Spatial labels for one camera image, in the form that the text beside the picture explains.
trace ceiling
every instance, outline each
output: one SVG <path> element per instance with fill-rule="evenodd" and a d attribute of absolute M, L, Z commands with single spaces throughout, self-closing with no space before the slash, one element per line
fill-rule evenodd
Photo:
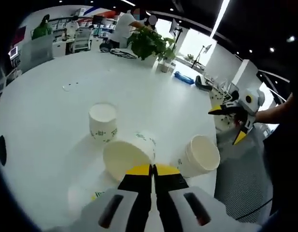
<path fill-rule="evenodd" d="M 210 29 L 218 16 L 223 0 L 130 0 L 147 11 L 158 11 L 182 16 L 198 22 Z M 62 4 L 92 5 L 119 11 L 132 6 L 120 0 L 39 0 L 32 11 Z M 181 26 L 197 29 L 207 35 L 210 31 L 202 27 L 182 22 Z M 296 40 L 287 43 L 286 39 L 295 36 Z M 214 36 L 219 44 L 232 53 L 239 52 L 241 58 L 250 59 L 259 69 L 278 74 L 287 79 L 293 78 L 298 70 L 298 0 L 230 0 L 224 18 Z M 287 98 L 289 88 L 279 81 L 275 84 L 279 93 Z"/>

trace green shirt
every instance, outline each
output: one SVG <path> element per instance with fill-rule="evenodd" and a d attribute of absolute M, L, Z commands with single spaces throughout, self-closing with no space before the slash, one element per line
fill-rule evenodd
<path fill-rule="evenodd" d="M 33 32 L 32 40 L 35 40 L 39 37 L 50 35 L 52 33 L 51 27 L 46 23 L 43 26 L 39 25 Z"/>

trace blue object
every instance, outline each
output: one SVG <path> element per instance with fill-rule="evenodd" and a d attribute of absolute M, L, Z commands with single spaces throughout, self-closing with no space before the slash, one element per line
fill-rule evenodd
<path fill-rule="evenodd" d="M 195 81 L 192 78 L 190 78 L 188 76 L 182 75 L 179 71 L 176 71 L 174 73 L 174 77 L 175 78 L 178 78 L 179 80 L 181 80 L 181 81 L 183 81 L 183 82 L 185 82 L 185 83 L 187 83 L 189 85 L 192 85 L 192 84 L 195 83 Z"/>

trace white paper cup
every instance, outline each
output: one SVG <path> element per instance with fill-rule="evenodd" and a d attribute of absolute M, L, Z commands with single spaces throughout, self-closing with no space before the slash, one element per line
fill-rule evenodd
<path fill-rule="evenodd" d="M 97 143 L 110 142 L 117 134 L 116 107 L 106 102 L 93 105 L 89 111 L 89 127 Z"/>
<path fill-rule="evenodd" d="M 206 137 L 196 135 L 186 146 L 185 153 L 177 159 L 176 165 L 183 177 L 194 177 L 217 169 L 220 153 Z"/>
<path fill-rule="evenodd" d="M 126 171 L 133 167 L 153 164 L 155 147 L 154 139 L 143 132 L 110 142 L 103 151 L 106 170 L 114 179 L 121 181 Z"/>

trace white round table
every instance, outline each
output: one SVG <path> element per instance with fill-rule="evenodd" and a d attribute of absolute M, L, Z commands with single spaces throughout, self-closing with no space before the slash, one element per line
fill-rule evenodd
<path fill-rule="evenodd" d="M 138 60 L 82 52 L 44 63 L 18 77 L 0 99 L 0 166 L 19 205 L 41 229 L 71 223 L 95 192 L 118 185 L 104 170 L 102 150 L 89 135 L 88 110 L 111 102 L 118 137 L 147 131 L 156 162 L 169 164 L 196 134 L 216 143 L 209 94 Z M 177 62 L 177 71 L 198 73 Z M 188 179 L 214 195 L 216 171 Z"/>

